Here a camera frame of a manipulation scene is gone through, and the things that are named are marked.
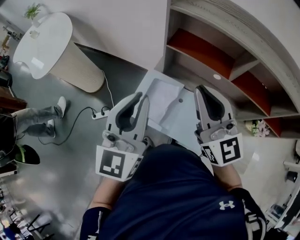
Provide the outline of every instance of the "green plant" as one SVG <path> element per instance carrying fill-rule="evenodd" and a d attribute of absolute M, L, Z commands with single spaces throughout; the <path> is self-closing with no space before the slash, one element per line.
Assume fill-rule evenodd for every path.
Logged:
<path fill-rule="evenodd" d="M 38 12 L 40 11 L 39 9 L 40 6 L 41 6 L 40 4 L 35 4 L 35 3 L 32 4 L 31 6 L 28 6 L 24 16 L 28 19 L 33 20 L 38 15 Z"/>

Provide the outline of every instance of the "white shoe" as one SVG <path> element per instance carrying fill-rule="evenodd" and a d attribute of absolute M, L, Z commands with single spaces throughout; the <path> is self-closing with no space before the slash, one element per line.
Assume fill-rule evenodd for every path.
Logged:
<path fill-rule="evenodd" d="M 49 121 L 48 121 L 48 125 L 53 126 L 53 129 L 54 129 L 54 137 L 53 137 L 53 138 L 55 138 L 56 133 L 55 133 L 55 127 L 54 127 L 54 119 L 49 120 Z"/>
<path fill-rule="evenodd" d="M 66 110 L 66 107 L 67 107 L 67 101 L 64 97 L 60 97 L 60 99 L 58 100 L 58 103 L 57 105 L 61 108 L 61 111 L 62 111 L 62 117 L 64 117 L 64 114 L 65 114 L 65 110 Z"/>

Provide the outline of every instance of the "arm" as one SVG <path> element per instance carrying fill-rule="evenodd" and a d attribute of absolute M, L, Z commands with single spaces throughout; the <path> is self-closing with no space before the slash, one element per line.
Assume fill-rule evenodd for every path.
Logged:
<path fill-rule="evenodd" d="M 111 210 L 114 203 L 118 200 L 123 186 L 124 182 L 104 177 L 94 194 L 89 209 L 104 207 Z"/>
<path fill-rule="evenodd" d="M 240 176 L 232 164 L 224 167 L 212 166 L 212 169 L 215 177 L 227 191 L 231 191 L 234 188 L 242 188 Z"/>

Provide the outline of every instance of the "white cable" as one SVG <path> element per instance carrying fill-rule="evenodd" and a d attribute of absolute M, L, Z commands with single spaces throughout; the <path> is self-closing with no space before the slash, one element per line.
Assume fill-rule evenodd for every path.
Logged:
<path fill-rule="evenodd" d="M 105 76 L 105 73 L 104 73 L 104 71 L 103 70 L 101 70 L 102 72 L 103 72 L 103 74 L 104 74 L 104 78 L 105 78 L 105 80 L 106 80 L 106 85 L 107 85 L 107 89 L 109 90 L 109 93 L 111 94 L 111 99 L 112 99 L 112 107 L 114 107 L 114 103 L 113 103 L 113 96 L 112 96 L 112 92 L 111 92 L 111 90 L 109 89 L 109 87 L 108 87 L 108 81 L 107 81 L 107 78 L 106 78 L 106 76 Z"/>

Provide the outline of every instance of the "white desk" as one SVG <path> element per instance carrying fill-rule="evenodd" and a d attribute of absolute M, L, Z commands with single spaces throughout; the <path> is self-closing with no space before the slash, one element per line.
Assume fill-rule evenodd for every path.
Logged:
<path fill-rule="evenodd" d="M 73 26 L 64 13 L 39 20 L 23 36 L 13 62 L 25 63 L 32 77 L 40 79 L 49 72 L 86 92 L 98 91 L 104 83 L 103 72 L 70 41 Z"/>
<path fill-rule="evenodd" d="M 166 83 L 171 83 L 182 87 L 184 86 L 182 83 L 174 80 L 173 78 L 170 78 L 156 70 L 150 70 L 147 72 L 135 92 L 142 92 L 144 95 L 155 78 L 165 81 Z M 167 110 L 167 113 L 162 119 L 161 123 L 157 124 L 149 119 L 148 126 L 175 139 L 178 144 L 193 151 L 197 155 L 201 155 L 201 147 L 197 142 L 197 137 L 194 134 L 194 131 L 196 130 L 196 124 L 198 122 L 194 93 L 183 88 L 178 98 Z M 212 171 L 210 161 L 205 157 L 202 157 L 201 159 Z"/>

